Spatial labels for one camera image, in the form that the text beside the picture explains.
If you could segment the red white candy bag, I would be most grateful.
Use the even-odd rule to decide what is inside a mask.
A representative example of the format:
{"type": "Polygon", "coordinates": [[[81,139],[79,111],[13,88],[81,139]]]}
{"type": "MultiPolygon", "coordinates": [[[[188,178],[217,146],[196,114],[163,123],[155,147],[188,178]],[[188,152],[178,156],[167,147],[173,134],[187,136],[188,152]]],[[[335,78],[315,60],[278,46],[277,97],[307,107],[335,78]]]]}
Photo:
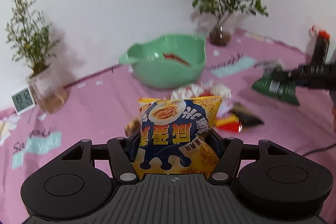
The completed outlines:
{"type": "Polygon", "coordinates": [[[174,89],[167,98],[171,100],[185,100],[208,96],[220,96],[224,99],[230,99],[231,90],[223,84],[214,84],[212,82],[192,83],[174,89]]]}

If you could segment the brown cookie snack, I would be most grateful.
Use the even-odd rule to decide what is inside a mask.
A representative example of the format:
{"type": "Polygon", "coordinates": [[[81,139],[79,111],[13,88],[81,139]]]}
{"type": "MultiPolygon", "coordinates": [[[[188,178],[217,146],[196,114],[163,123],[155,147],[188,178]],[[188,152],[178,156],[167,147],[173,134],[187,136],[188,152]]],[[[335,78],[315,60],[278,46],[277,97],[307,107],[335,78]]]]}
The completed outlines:
{"type": "Polygon", "coordinates": [[[139,128],[140,128],[140,121],[138,118],[134,118],[125,126],[125,136],[131,137],[139,128]]]}

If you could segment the yellow blue chips bag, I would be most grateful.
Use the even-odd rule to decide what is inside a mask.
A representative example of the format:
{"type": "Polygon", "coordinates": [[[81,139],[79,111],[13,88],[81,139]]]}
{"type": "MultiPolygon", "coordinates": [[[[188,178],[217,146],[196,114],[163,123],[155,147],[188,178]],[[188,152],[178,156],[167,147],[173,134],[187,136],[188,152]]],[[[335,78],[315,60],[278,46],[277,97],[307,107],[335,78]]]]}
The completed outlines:
{"type": "Polygon", "coordinates": [[[221,106],[219,96],[178,100],[141,98],[140,143],[133,167],[146,174],[203,174],[219,157],[205,142],[221,106]]]}

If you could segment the small white digital clock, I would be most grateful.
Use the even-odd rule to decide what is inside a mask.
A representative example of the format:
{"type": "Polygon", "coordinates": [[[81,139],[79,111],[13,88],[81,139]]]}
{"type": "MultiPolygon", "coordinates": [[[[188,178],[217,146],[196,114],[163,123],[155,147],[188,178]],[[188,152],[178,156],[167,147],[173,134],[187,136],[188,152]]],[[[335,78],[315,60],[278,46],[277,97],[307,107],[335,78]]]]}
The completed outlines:
{"type": "Polygon", "coordinates": [[[25,86],[21,90],[15,92],[11,96],[15,111],[18,115],[35,107],[35,101],[32,97],[29,86],[25,86]]]}

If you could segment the pink printed tablecloth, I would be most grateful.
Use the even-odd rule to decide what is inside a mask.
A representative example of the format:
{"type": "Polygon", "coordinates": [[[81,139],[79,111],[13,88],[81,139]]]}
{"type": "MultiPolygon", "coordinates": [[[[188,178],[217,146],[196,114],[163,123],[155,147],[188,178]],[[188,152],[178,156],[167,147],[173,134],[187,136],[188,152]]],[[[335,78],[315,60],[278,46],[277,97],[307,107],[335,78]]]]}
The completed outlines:
{"type": "MultiPolygon", "coordinates": [[[[250,144],[268,139],[301,155],[335,143],[333,103],[327,92],[298,88],[300,105],[293,106],[251,88],[262,75],[261,67],[226,77],[213,74],[214,68],[238,65],[244,57],[257,62],[280,60],[289,69],[305,61],[300,51],[244,30],[235,31],[226,47],[207,46],[202,81],[227,85],[232,99],[264,122],[243,130],[238,138],[250,144]]],[[[7,129],[1,139],[3,223],[22,223],[27,218],[20,195],[27,176],[81,139],[101,144],[122,136],[125,126],[139,114],[139,98],[163,98],[167,93],[144,86],[129,66],[122,66],[72,85],[68,94],[66,104],[51,115],[38,107],[21,115],[13,109],[1,111],[1,125],[7,129]]]]}

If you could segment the black triangular snack packet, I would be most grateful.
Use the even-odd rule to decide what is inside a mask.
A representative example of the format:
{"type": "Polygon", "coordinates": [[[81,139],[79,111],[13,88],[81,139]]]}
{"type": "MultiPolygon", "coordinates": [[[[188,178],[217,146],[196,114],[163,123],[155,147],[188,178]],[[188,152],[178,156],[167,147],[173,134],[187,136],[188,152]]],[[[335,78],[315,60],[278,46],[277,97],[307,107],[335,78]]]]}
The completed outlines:
{"type": "Polygon", "coordinates": [[[254,127],[264,124],[258,116],[249,111],[241,103],[235,102],[230,112],[238,117],[244,127],[254,127]]]}

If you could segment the green plastic bowl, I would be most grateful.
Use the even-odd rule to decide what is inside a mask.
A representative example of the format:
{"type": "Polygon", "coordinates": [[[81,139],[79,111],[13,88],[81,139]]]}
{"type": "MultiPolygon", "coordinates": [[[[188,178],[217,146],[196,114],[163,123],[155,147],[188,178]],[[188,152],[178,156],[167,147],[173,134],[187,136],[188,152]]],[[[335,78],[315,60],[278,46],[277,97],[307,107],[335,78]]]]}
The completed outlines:
{"type": "Polygon", "coordinates": [[[135,43],[118,59],[130,65],[144,85],[172,89],[196,81],[206,65],[206,38],[199,35],[168,34],[145,43],[135,43]],[[163,53],[174,53],[190,66],[167,61],[163,53]]]}

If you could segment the dark bottle with orange cap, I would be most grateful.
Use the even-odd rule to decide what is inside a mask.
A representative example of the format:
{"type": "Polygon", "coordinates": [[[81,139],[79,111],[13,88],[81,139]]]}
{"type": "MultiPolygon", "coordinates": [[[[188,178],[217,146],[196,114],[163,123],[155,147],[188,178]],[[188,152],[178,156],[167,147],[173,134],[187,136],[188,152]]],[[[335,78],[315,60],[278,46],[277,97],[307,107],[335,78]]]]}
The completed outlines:
{"type": "Polygon", "coordinates": [[[311,32],[317,34],[311,63],[323,64],[326,61],[327,53],[329,51],[330,34],[316,25],[312,26],[311,32]]]}

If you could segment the red floral snack packet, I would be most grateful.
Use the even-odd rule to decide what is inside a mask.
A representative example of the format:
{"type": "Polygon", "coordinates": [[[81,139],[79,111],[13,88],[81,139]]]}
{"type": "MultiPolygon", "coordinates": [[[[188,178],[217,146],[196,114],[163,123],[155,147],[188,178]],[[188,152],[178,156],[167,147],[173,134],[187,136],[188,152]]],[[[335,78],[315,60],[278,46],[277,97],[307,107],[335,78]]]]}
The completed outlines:
{"type": "Polygon", "coordinates": [[[182,59],[181,57],[175,55],[174,53],[163,53],[163,57],[167,61],[172,61],[175,63],[178,63],[180,65],[184,65],[189,67],[190,63],[188,63],[186,60],[182,59]]]}

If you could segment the orange yellow small packet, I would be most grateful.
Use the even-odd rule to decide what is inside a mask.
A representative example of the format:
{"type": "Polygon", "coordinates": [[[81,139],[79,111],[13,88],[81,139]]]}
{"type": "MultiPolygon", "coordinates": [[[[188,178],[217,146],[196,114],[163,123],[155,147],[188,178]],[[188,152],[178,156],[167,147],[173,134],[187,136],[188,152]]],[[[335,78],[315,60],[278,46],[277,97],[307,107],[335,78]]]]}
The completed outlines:
{"type": "Polygon", "coordinates": [[[236,134],[242,130],[242,123],[240,119],[233,113],[228,113],[223,118],[216,119],[214,125],[217,129],[233,132],[236,134]]]}

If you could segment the thin plant in clear cup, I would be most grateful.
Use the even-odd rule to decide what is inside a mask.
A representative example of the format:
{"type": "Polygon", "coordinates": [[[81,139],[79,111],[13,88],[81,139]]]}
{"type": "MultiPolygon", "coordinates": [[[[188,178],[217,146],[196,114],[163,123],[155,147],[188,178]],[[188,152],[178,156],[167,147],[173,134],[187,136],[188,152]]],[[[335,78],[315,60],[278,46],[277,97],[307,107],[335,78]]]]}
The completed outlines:
{"type": "Polygon", "coordinates": [[[14,50],[12,61],[24,61],[31,70],[26,78],[34,101],[44,113],[59,110],[68,95],[50,63],[56,57],[55,47],[60,38],[50,34],[52,24],[43,11],[33,8],[35,0],[13,0],[12,17],[6,25],[7,44],[14,50]]]}

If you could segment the green snack bag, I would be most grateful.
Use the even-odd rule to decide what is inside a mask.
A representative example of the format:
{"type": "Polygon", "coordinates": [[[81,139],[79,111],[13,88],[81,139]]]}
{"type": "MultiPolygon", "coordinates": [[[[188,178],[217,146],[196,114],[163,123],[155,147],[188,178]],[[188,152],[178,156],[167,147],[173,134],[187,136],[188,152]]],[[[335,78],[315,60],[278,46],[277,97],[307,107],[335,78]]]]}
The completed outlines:
{"type": "Polygon", "coordinates": [[[283,68],[281,65],[276,65],[274,68],[264,68],[262,77],[253,83],[252,89],[278,101],[299,106],[294,83],[271,79],[273,72],[282,71],[283,68]]]}

